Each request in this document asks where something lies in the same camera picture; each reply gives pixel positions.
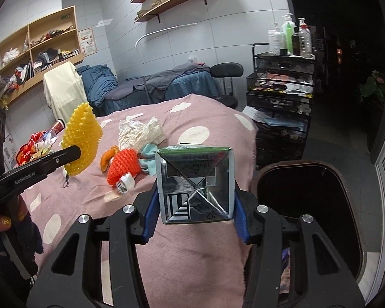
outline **person's hand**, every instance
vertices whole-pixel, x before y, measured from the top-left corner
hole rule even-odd
[[[23,198],[19,197],[17,217],[22,222],[28,213],[27,205]],[[5,232],[11,228],[11,219],[8,216],[0,215],[0,232]]]

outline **white polka dot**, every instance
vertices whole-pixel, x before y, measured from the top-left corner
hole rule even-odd
[[[36,199],[30,204],[30,212],[33,212],[41,204],[41,193],[39,193]]]
[[[195,126],[189,128],[178,138],[181,144],[202,144],[210,136],[210,130],[205,126]]]
[[[134,116],[127,116],[126,120],[131,120],[131,119],[134,119],[134,118],[137,118],[137,117],[141,117],[141,116],[144,116],[144,113],[137,113]]]
[[[179,105],[176,105],[175,107],[173,107],[170,112],[182,111],[182,110],[185,110],[186,108],[188,108],[190,106],[191,106],[191,103],[183,102],[183,103],[180,103]]]
[[[103,120],[100,124],[101,128],[103,128],[104,126],[106,126],[109,122],[111,122],[112,120],[111,119],[106,119],[106,120]]]
[[[62,218],[60,217],[60,215],[53,215],[44,227],[43,242],[45,244],[52,243],[57,233],[59,232],[61,226]]]
[[[113,190],[113,191],[107,192],[104,195],[104,202],[109,203],[110,201],[115,201],[122,197],[123,195],[120,192],[118,192],[118,190]]]
[[[254,129],[253,124],[245,117],[241,116],[240,114],[235,114],[234,116],[237,117],[237,119],[244,125],[247,130],[252,131]]]

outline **metal screw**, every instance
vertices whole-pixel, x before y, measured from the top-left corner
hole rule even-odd
[[[269,208],[268,208],[268,206],[265,206],[265,205],[258,205],[257,211],[259,213],[267,213],[269,211]]]
[[[312,221],[314,221],[314,218],[309,214],[304,214],[302,216],[302,221],[304,221],[306,223],[311,223]]]
[[[133,205],[126,205],[123,207],[124,213],[133,213],[136,208]]]
[[[87,214],[80,215],[78,217],[78,222],[79,223],[86,223],[90,220],[90,217]]]

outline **white curved pipe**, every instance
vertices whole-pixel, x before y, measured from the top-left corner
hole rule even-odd
[[[173,26],[172,28],[166,28],[166,29],[155,31],[155,32],[151,32],[150,34],[146,34],[146,35],[142,36],[139,40],[137,40],[135,47],[137,47],[140,40],[142,40],[143,38],[145,38],[147,36],[158,34],[159,32],[163,32],[163,31],[175,30],[175,29],[179,29],[179,28],[186,28],[187,26],[195,26],[195,25],[197,25],[197,24],[196,23],[190,23],[190,24],[184,24],[184,25],[177,25],[177,26]]]

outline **black office chair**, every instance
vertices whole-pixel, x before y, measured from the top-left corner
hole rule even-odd
[[[210,73],[214,78],[222,78],[224,85],[224,95],[218,95],[212,98],[231,109],[236,109],[238,107],[238,100],[234,97],[232,78],[240,78],[244,74],[242,65],[236,62],[219,63],[211,67]],[[229,95],[227,95],[227,90],[225,89],[225,78],[228,77],[231,78],[231,92]]]

